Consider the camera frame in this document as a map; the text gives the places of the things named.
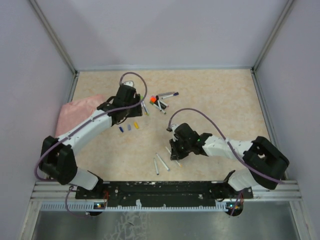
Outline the light green capped marker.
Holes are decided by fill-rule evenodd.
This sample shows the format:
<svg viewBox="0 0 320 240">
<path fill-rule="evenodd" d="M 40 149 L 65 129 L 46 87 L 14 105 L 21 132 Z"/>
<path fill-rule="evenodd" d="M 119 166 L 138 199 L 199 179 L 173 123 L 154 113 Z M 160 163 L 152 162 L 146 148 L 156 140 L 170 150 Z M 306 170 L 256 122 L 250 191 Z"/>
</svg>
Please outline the light green capped marker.
<svg viewBox="0 0 320 240">
<path fill-rule="evenodd" d="M 140 99 L 141 99 L 141 107 L 143 108 L 145 114 L 147 116 L 149 116 L 150 114 L 149 114 L 148 108 L 147 108 L 147 106 L 145 104 L 145 101 L 143 100 L 143 96 L 141 96 Z"/>
</svg>

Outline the yellow capped white marker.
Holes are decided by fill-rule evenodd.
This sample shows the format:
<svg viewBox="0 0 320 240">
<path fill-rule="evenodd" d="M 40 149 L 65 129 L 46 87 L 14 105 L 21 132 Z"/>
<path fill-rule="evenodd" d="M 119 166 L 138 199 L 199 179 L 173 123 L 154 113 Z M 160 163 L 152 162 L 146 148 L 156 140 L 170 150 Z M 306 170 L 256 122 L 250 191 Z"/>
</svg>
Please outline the yellow capped white marker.
<svg viewBox="0 0 320 240">
<path fill-rule="evenodd" d="M 165 149 L 168 151 L 168 153 L 169 153 L 169 155 L 171 157 L 171 154 L 172 154 L 171 150 L 167 146 L 165 146 Z M 178 160 L 172 160 L 172 161 L 174 161 L 179 167 L 182 168 L 182 164 L 179 163 Z"/>
</svg>

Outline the grey blue capped marker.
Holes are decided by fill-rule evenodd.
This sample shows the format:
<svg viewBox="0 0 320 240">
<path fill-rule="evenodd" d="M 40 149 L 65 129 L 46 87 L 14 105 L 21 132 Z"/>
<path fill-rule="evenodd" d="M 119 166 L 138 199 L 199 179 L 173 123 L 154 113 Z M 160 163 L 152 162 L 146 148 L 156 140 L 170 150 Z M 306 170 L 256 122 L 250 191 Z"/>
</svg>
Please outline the grey blue capped marker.
<svg viewBox="0 0 320 240">
<path fill-rule="evenodd" d="M 162 157 L 158 154 L 155 153 L 155 155 L 157 156 L 157 158 L 160 160 L 160 162 L 162 163 L 162 165 L 165 167 L 165 169 L 169 172 L 170 168 L 168 167 L 168 165 L 165 163 L 165 161 L 162 159 Z"/>
</svg>

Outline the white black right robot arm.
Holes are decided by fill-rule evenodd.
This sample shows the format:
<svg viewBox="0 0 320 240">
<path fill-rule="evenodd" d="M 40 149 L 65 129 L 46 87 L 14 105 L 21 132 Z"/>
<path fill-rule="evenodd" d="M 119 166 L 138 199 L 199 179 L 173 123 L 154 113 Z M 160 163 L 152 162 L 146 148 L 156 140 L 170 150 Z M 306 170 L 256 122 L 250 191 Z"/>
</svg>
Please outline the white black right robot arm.
<svg viewBox="0 0 320 240">
<path fill-rule="evenodd" d="M 267 138 L 258 136 L 252 141 L 230 140 L 211 133 L 198 134 L 187 123 L 173 124 L 167 131 L 171 160 L 182 160 L 190 153 L 206 157 L 238 160 L 241 170 L 230 172 L 224 179 L 223 192 L 235 198 L 242 190 L 261 186 L 274 190 L 282 181 L 290 161 Z"/>
</svg>

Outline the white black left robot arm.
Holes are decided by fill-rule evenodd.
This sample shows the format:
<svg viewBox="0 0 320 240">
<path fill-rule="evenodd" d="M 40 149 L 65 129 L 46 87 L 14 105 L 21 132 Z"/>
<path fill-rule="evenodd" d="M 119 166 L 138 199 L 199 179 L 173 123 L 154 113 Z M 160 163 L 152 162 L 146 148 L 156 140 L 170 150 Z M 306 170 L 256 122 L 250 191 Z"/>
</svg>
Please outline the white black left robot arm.
<svg viewBox="0 0 320 240">
<path fill-rule="evenodd" d="M 130 85 L 121 84 L 115 96 L 100 104 L 82 123 L 42 143 L 38 169 L 61 185 L 78 186 L 97 199 L 103 195 L 103 180 L 76 163 L 76 154 L 100 133 L 128 118 L 140 117 L 141 96 Z"/>
</svg>

